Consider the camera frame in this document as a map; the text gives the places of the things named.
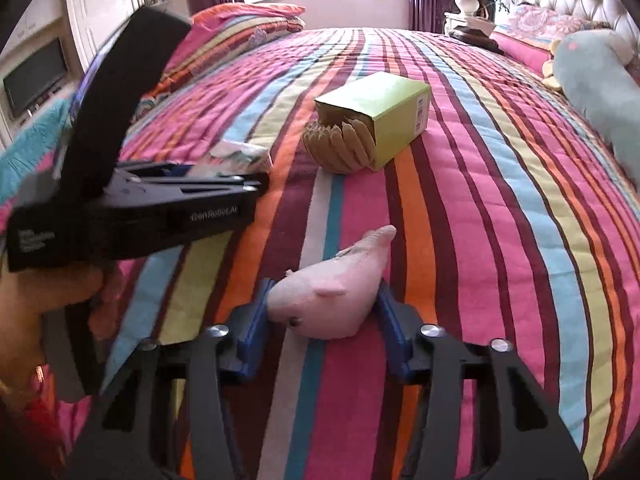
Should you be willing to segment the green box with paper cups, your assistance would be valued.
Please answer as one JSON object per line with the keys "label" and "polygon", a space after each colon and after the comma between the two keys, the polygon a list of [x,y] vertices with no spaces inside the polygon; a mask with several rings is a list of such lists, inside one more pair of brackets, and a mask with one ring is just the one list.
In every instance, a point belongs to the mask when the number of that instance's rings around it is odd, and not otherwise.
{"label": "green box with paper cups", "polygon": [[304,148],[334,174],[379,170],[425,132],[431,97],[426,82],[390,73],[351,81],[314,99]]}

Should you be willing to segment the patterned pink pillow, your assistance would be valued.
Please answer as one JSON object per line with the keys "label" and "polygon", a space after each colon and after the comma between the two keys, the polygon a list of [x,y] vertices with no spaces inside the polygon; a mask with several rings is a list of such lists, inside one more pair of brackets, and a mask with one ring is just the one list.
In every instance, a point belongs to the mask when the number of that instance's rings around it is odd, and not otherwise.
{"label": "patterned pink pillow", "polygon": [[496,19],[490,38],[508,58],[544,77],[544,64],[553,58],[555,41],[581,30],[610,28],[605,22],[593,22],[555,10],[520,4],[511,13]]}

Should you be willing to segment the wall television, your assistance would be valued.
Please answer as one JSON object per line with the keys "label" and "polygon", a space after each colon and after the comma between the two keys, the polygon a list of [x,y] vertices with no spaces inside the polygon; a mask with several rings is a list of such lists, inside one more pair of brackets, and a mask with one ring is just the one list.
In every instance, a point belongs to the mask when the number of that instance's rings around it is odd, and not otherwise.
{"label": "wall television", "polygon": [[56,38],[17,65],[3,79],[13,118],[19,118],[67,75],[61,40]]}

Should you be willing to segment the long teal plush pillow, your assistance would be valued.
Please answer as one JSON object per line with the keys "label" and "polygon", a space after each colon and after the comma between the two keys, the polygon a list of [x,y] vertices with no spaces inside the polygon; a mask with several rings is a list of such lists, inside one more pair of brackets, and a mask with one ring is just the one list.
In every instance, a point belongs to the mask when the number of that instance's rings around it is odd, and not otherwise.
{"label": "long teal plush pillow", "polygon": [[550,51],[564,96],[638,184],[639,84],[627,70],[636,57],[631,45],[614,30],[597,28],[555,39]]}

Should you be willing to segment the white wardrobe with shelves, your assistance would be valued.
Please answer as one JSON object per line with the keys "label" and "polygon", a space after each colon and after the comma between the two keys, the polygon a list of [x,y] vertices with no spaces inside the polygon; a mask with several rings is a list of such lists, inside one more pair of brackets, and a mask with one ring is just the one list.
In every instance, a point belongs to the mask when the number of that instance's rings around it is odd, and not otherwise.
{"label": "white wardrobe with shelves", "polygon": [[75,89],[99,47],[140,6],[178,15],[188,13],[183,1],[175,3],[174,0],[29,0],[1,49],[1,77],[9,76],[53,41],[60,43],[66,72],[22,114],[14,113],[9,95],[1,92],[2,150],[12,144],[23,125],[37,115],[41,107]]}

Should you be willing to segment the snack packet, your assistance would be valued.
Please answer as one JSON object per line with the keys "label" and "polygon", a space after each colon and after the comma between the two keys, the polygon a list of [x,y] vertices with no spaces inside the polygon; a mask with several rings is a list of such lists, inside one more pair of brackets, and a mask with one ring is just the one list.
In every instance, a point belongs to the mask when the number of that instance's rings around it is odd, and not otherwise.
{"label": "snack packet", "polygon": [[190,169],[189,177],[248,176],[270,173],[272,160],[268,148],[251,143],[221,140]]}

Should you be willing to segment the folded colourful quilt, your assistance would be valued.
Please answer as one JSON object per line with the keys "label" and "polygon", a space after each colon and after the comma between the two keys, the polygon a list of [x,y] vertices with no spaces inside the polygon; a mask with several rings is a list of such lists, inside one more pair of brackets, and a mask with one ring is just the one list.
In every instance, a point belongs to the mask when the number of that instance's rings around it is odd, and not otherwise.
{"label": "folded colourful quilt", "polygon": [[[305,28],[304,6],[294,3],[223,3],[192,16],[186,39],[163,70],[160,82],[145,94],[131,121],[135,124],[174,92],[206,70],[217,68],[243,53]],[[1,155],[1,200],[7,202],[21,180],[43,164],[67,122],[70,99],[50,108],[22,128]]]}

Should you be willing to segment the striped colourful bedspread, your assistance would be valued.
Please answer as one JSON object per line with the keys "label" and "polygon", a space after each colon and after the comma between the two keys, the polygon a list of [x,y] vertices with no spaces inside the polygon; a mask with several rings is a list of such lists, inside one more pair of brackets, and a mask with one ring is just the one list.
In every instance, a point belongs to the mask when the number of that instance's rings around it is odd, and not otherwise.
{"label": "striped colourful bedspread", "polygon": [[[424,133],[383,169],[306,153],[314,99],[378,72],[422,80]],[[255,221],[127,262],[109,370],[146,336],[193,337],[282,278],[392,224],[395,296],[462,340],[514,344],[590,474],[639,420],[639,197],[599,137],[526,68],[440,35],[298,32],[198,77],[131,129],[126,159],[193,164],[219,141],[270,149]]]}

